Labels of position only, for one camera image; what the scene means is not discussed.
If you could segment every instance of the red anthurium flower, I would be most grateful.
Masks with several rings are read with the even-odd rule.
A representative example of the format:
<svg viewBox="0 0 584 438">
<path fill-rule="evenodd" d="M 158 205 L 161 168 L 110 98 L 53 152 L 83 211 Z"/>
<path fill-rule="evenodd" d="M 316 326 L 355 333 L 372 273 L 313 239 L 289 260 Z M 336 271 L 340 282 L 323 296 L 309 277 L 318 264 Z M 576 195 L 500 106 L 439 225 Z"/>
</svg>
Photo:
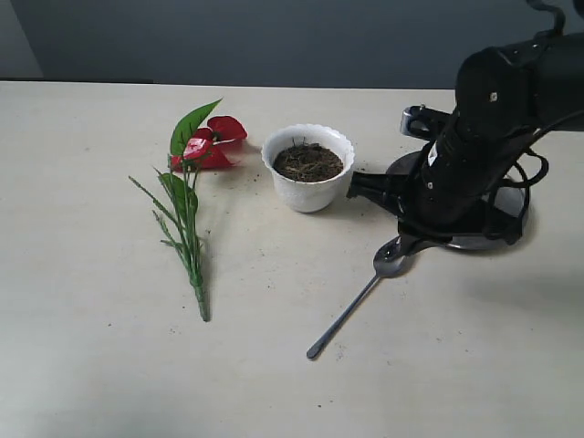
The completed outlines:
<svg viewBox="0 0 584 438">
<path fill-rule="evenodd" d="M 234 164 L 227 160 L 221 149 L 233 149 L 241 146 L 241 140 L 247 138 L 247 132 L 239 121 L 231 116 L 212 117 L 207 121 L 209 128 L 199 128 L 187 142 L 184 153 L 185 160 L 203 158 L 203 169 L 220 169 Z M 181 171 L 183 157 L 171 157 L 171 169 Z"/>
</svg>

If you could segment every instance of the spoon handle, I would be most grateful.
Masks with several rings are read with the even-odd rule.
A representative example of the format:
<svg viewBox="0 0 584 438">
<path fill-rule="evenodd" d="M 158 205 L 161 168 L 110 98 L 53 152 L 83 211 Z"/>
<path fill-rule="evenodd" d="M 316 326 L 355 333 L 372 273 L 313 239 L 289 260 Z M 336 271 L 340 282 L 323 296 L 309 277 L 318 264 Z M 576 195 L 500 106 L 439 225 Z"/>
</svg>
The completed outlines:
<svg viewBox="0 0 584 438">
<path fill-rule="evenodd" d="M 317 340 L 312 347 L 307 351 L 307 358 L 310 360 L 315 360 L 318 355 L 325 349 L 325 347 L 329 344 L 329 342 L 333 339 L 337 331 L 343 325 L 345 320 L 349 317 L 351 312 L 355 309 L 355 307 L 361 302 L 361 300 L 367 295 L 370 289 L 375 286 L 377 280 L 380 277 L 378 274 L 370 280 L 370 282 L 361 290 L 361 292 L 357 295 L 357 297 L 353 300 L 352 303 L 345 309 L 345 311 L 337 318 L 337 320 L 328 328 L 327 331 Z"/>
</svg>

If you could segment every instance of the potted soil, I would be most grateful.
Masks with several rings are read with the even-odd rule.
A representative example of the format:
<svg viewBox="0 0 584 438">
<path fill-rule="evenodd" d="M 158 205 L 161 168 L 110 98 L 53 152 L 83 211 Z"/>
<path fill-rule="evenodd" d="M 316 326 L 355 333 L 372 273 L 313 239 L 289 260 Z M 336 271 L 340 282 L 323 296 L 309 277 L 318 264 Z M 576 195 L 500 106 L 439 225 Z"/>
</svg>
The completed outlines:
<svg viewBox="0 0 584 438">
<path fill-rule="evenodd" d="M 290 208 L 311 213 L 329 205 L 349 174 L 355 153 L 340 132 L 294 125 L 271 135 L 262 148 L 276 193 Z"/>
</svg>

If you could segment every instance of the sticker label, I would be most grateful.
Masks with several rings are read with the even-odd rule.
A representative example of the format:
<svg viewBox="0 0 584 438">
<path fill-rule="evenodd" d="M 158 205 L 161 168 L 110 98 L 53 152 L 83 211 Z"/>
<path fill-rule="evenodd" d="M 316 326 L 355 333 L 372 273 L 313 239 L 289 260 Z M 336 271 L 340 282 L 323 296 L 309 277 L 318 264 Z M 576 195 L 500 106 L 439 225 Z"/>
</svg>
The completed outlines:
<svg viewBox="0 0 584 438">
<path fill-rule="evenodd" d="M 428 165 L 432 167 L 436 159 L 438 158 L 438 151 L 436 150 L 436 143 L 430 149 L 430 153 L 428 154 Z"/>
</svg>

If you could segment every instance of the scattered dirt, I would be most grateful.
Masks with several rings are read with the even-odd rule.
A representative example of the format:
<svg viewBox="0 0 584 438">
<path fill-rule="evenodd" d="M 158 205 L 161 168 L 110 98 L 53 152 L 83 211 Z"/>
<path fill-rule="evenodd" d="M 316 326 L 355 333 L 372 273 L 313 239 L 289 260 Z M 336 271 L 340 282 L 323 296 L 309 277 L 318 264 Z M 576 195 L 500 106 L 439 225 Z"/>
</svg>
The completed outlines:
<svg viewBox="0 0 584 438">
<path fill-rule="evenodd" d="M 343 170 L 340 158 L 318 143 L 294 145 L 281 151 L 274 170 L 290 180 L 317 183 L 334 178 Z"/>
</svg>

